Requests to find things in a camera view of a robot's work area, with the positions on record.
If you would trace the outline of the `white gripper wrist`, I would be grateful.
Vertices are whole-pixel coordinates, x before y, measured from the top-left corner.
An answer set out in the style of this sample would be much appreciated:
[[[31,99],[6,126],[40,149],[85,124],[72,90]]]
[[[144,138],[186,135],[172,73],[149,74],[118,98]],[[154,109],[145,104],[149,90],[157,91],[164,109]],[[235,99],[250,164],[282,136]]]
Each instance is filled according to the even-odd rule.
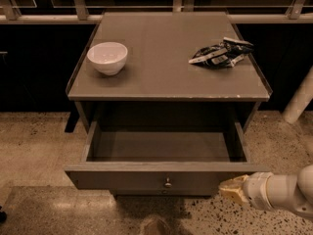
[[[258,210],[272,211],[274,208],[267,196],[267,181],[272,175],[272,172],[256,172],[228,179],[219,184],[219,192],[239,205],[249,201]]]

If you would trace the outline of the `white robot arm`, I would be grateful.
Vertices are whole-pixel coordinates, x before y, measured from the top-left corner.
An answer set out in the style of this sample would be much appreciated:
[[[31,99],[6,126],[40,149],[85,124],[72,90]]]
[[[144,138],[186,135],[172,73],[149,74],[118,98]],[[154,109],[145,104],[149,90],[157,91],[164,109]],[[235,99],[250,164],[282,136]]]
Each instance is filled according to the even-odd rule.
[[[297,174],[256,172],[219,184],[220,194],[233,202],[251,204],[260,211],[284,210],[313,220],[313,165]]]

